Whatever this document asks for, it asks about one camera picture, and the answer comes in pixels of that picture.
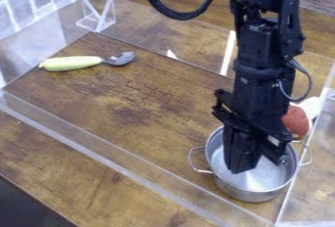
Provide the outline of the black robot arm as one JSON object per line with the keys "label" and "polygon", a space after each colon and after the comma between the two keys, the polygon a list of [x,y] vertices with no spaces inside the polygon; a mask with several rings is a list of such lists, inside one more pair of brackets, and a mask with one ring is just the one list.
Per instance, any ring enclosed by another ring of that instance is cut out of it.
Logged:
{"label": "black robot arm", "polygon": [[238,53],[234,86],[215,90],[213,115],[223,123],[223,161],[231,173],[268,158],[285,160],[292,141],[281,118],[288,111],[302,52],[300,0],[230,0]]}

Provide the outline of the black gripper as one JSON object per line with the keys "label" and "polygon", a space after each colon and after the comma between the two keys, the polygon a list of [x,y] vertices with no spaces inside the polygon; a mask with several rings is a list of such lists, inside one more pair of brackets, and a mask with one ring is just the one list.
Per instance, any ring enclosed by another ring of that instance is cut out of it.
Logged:
{"label": "black gripper", "polygon": [[223,124],[223,160],[230,172],[238,174],[254,169],[261,157],[274,165],[284,164],[293,136],[281,118],[262,115],[246,118],[231,111],[230,92],[217,89],[214,96],[211,114]]}

